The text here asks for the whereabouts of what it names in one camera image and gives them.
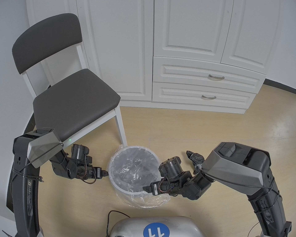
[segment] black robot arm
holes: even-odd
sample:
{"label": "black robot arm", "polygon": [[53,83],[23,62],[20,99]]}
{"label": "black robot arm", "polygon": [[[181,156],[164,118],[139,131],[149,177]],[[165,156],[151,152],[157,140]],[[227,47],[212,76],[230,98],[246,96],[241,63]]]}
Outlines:
{"label": "black robot arm", "polygon": [[54,129],[50,128],[37,129],[14,140],[13,178],[9,191],[12,192],[17,227],[15,237],[43,237],[38,220],[38,184],[43,182],[39,176],[40,166],[47,160],[51,161],[56,175],[68,179],[86,182],[108,175],[101,167],[90,165],[92,157],[88,153],[86,146],[74,144],[72,157],[68,157]]}
{"label": "black robot arm", "polygon": [[194,177],[190,171],[183,171],[180,163],[177,156],[161,163],[159,171],[163,178],[143,187],[143,190],[153,195],[181,194],[190,200],[197,200],[216,180],[247,195],[261,225],[262,237],[288,236],[292,223],[286,221],[268,152],[222,142]]}

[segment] blue circle logo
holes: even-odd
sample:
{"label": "blue circle logo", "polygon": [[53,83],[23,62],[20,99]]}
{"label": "blue circle logo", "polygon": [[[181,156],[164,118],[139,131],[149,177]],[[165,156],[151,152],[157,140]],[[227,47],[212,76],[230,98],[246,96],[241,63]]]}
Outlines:
{"label": "blue circle logo", "polygon": [[169,228],[162,223],[151,223],[147,225],[143,231],[144,237],[169,237],[170,230]]}

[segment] white chair leg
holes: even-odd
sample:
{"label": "white chair leg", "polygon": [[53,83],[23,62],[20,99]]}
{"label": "white chair leg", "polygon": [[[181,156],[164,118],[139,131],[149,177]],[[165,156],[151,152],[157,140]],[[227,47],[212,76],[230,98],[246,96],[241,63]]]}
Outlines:
{"label": "white chair leg", "polygon": [[120,112],[120,108],[119,105],[114,109],[116,116],[115,116],[115,121],[116,121],[116,125],[118,128],[118,132],[120,135],[120,140],[121,140],[121,144],[126,147],[128,146],[128,143],[126,141],[126,134],[124,132],[124,127],[123,127],[123,122],[122,122],[122,117],[121,117],[121,112]]}

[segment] cabinet base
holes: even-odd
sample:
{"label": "cabinet base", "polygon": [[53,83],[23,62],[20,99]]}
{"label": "cabinet base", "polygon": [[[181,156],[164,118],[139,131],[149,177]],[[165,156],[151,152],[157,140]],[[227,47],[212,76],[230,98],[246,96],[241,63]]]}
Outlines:
{"label": "cabinet base", "polygon": [[142,100],[121,100],[120,106],[125,107],[145,107],[145,108],[163,108],[163,109],[184,109],[184,110],[199,110],[199,111],[213,111],[224,113],[245,113],[246,109],[211,106],[211,105],[194,105],[194,104],[179,104],[166,102],[153,102]]}

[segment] white label sticker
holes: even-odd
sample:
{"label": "white label sticker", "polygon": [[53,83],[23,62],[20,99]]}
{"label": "white label sticker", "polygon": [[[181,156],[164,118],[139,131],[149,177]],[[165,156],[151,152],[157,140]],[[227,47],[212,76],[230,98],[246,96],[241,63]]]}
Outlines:
{"label": "white label sticker", "polygon": [[154,192],[155,192],[155,195],[158,195],[158,192],[157,192],[157,185],[154,184],[153,186],[154,186]]}

